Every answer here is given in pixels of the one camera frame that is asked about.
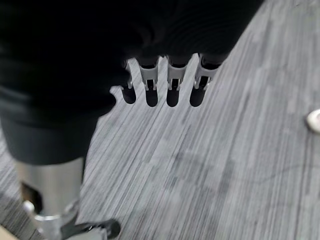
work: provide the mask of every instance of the black fabric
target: black fabric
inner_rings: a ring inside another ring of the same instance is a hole
[[[123,61],[227,56],[262,2],[0,0],[0,116],[10,152],[32,164],[85,156],[93,124],[64,124],[111,110],[111,86],[129,79]],[[146,98],[158,102],[156,91]]]

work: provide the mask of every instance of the floor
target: floor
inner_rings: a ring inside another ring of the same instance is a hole
[[[135,60],[137,102],[121,91],[99,121],[80,221],[117,218],[120,240],[319,240],[320,136],[304,116],[320,107],[320,1],[269,0],[219,70],[204,103],[188,101],[189,63],[175,108],[147,106]],[[39,240],[19,203],[0,135],[0,224]]]

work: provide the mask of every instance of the metal bracket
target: metal bracket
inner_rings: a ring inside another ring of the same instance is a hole
[[[203,90],[207,90],[209,84],[212,82],[214,76],[216,75],[217,69],[206,69],[201,65],[202,56],[199,58],[198,67],[196,68],[195,76],[194,76],[194,88],[199,89],[200,81],[202,77],[207,77],[206,85],[204,86]]]
[[[174,67],[168,62],[168,70],[167,70],[167,82],[168,82],[168,89],[172,90],[172,83],[173,79],[178,79],[178,87],[176,88],[177,91],[180,90],[180,85],[184,81],[184,76],[186,73],[187,65],[184,67]]]
[[[149,91],[148,81],[152,80],[153,90],[156,91],[158,86],[158,62],[156,63],[156,66],[154,68],[143,68],[141,66],[139,67],[145,90]]]

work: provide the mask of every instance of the robotic hand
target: robotic hand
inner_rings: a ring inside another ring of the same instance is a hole
[[[116,237],[114,220],[75,225],[86,156],[98,118],[136,94],[137,58],[147,104],[158,102],[158,56],[168,58],[167,103],[178,103],[188,61],[199,53],[190,104],[199,106],[263,0],[123,0],[68,4],[0,1],[0,116],[23,207],[48,240],[93,231]]]

